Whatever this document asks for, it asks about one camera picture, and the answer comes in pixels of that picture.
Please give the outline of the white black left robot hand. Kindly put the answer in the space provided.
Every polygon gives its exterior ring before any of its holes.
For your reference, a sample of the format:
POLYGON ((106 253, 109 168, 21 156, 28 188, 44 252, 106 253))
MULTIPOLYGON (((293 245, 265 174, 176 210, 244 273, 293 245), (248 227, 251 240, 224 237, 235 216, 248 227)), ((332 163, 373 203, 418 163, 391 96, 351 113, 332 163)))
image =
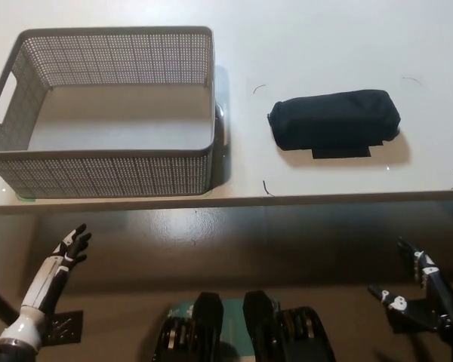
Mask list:
POLYGON ((87 259, 84 251, 91 233, 86 233, 86 228, 83 223, 73 229, 45 259, 26 292, 22 307, 34 308, 46 316, 55 312, 71 271, 87 259))

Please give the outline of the dark right robot hand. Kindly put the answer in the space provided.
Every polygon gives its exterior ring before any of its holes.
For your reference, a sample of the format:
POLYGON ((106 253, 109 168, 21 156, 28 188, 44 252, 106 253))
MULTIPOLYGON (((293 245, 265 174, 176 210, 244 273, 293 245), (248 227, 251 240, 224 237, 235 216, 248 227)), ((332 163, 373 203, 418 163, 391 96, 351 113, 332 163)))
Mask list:
POLYGON ((376 285, 369 293, 384 307, 394 333, 453 333, 453 288, 426 250, 399 238, 399 255, 424 292, 421 299, 406 299, 376 285))

